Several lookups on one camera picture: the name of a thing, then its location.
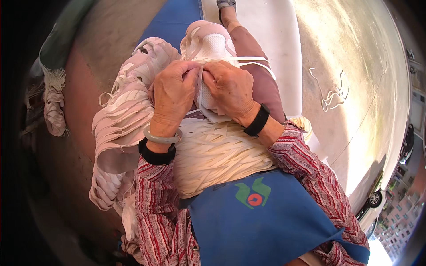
red striped shirt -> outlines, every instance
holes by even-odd
[[[334,172],[312,153],[301,130],[290,121],[281,137],[268,148],[278,166],[292,174],[338,228],[342,238],[369,248],[366,235],[351,211]],[[191,232],[188,209],[178,211],[178,191],[173,184],[173,165],[153,166],[139,158],[136,189],[136,214],[139,247],[145,265],[200,265],[198,243]],[[353,260],[333,241],[313,252],[328,266],[363,265]]]

black wrist strap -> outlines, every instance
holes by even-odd
[[[147,138],[139,141],[139,153],[142,154],[145,161],[152,165],[171,164],[176,155],[176,147],[173,143],[167,153],[156,153],[147,148]]]
[[[263,127],[265,126],[270,113],[271,112],[269,111],[269,108],[262,103],[260,105],[260,110],[259,110],[259,113],[257,113],[256,118],[246,129],[244,129],[244,133],[252,137],[257,136],[259,132],[261,132]]]

woman's left hand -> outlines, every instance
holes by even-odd
[[[158,137],[175,135],[194,101],[195,83],[200,66],[193,61],[173,61],[155,77],[154,116],[150,122],[152,135]]]

building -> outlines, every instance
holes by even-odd
[[[422,146],[418,146],[419,151],[412,155],[414,157],[406,165],[400,164],[397,167],[389,181],[387,202],[374,232],[392,261],[398,258],[407,244],[426,201],[425,156]]]

hand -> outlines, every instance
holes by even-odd
[[[150,133],[158,137],[173,137],[186,113],[191,109],[200,64],[173,61],[154,80],[154,116]],[[170,145],[147,142],[147,147],[165,153]]]
[[[206,63],[204,69],[204,83],[219,107],[240,125],[250,125],[254,118],[249,121],[247,116],[255,117],[260,109],[252,96],[253,76],[225,61]]]

